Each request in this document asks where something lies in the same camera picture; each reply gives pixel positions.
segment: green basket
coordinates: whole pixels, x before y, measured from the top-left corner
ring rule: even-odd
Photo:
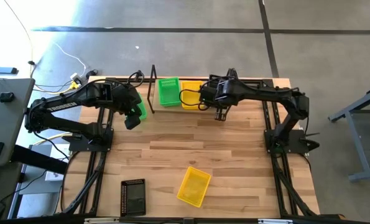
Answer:
[[[142,97],[141,97],[141,100],[142,100],[142,102],[138,103],[138,105],[137,105],[141,109],[141,112],[142,112],[142,115],[139,117],[139,119],[146,119],[147,111],[146,111],[145,104],[143,103]]]
[[[179,78],[159,79],[159,99],[162,106],[178,106],[179,100]]]

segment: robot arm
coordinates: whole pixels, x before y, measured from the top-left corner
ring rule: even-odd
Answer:
[[[237,78],[233,68],[227,76],[211,79],[200,88],[200,101],[206,106],[217,108],[217,120],[224,121],[226,114],[221,114],[222,110],[228,111],[241,100],[272,101],[284,106],[288,115],[282,124],[275,127],[269,141],[283,146],[288,145],[289,134],[297,122],[309,116],[309,98],[299,92],[298,88],[247,85]]]
[[[125,125],[127,129],[132,129],[140,123],[141,110],[137,106],[140,102],[138,92],[129,83],[121,83],[113,79],[95,80],[72,93],[35,100],[25,112],[25,128],[30,133],[39,133],[50,128],[82,134],[89,141],[103,140],[102,125],[83,124],[57,118],[52,113],[75,106],[103,107],[125,114],[127,116]]]

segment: small basket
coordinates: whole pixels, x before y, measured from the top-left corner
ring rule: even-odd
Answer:
[[[159,100],[162,106],[178,106],[179,100],[179,78],[164,78],[158,80]]]
[[[142,96],[140,93],[139,94],[139,97],[141,97],[141,103],[138,103],[137,106],[141,109],[141,112],[142,112],[142,115],[139,117],[139,119],[146,119],[147,118],[147,111],[146,111],[146,107],[145,107],[145,104],[143,103],[143,99],[142,99]]]
[[[200,86],[203,84],[203,81],[181,81],[180,87],[182,90],[200,90]],[[189,104],[199,104],[200,103],[200,93],[195,93],[193,91],[182,91],[181,93],[182,101]],[[182,103],[182,108],[185,110],[198,110],[198,105],[188,106]]]
[[[200,208],[210,179],[210,174],[189,167],[183,178],[177,198]]]

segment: floor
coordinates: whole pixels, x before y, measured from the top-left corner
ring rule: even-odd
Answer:
[[[258,0],[104,0],[8,1],[25,26],[181,27],[266,29]],[[264,0],[270,29],[369,30],[370,0]],[[0,1],[0,63],[19,67],[28,75],[29,43],[9,8]],[[310,97],[309,133],[321,146],[310,153],[320,211],[341,213],[350,220],[370,222],[370,180],[350,183],[361,171],[345,120],[332,124],[327,116],[370,90],[370,35],[276,34],[271,43],[263,33],[191,34],[125,32],[31,32],[38,84],[58,85],[82,66],[53,44],[98,69],[102,75],[148,73],[156,64],[159,75],[225,74],[229,67],[241,77],[290,78]],[[272,44],[272,52],[267,48]],[[32,100],[42,95],[33,92]],[[79,108],[60,116],[78,119]],[[54,131],[46,131],[44,136]],[[37,141],[22,130],[19,144]],[[22,217],[50,213],[50,195],[24,199]]]

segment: yellow basket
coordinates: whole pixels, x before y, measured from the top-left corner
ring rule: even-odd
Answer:
[[[177,198],[200,208],[210,179],[210,174],[189,167],[183,178]]]
[[[203,84],[203,81],[181,81],[180,82],[180,88],[181,90],[200,90],[200,86]],[[200,102],[200,94],[195,93],[192,91],[183,91],[181,94],[181,99],[183,102],[193,105],[193,104],[199,104]],[[195,106],[187,106],[182,103],[182,108],[185,110],[198,110],[198,105]]]

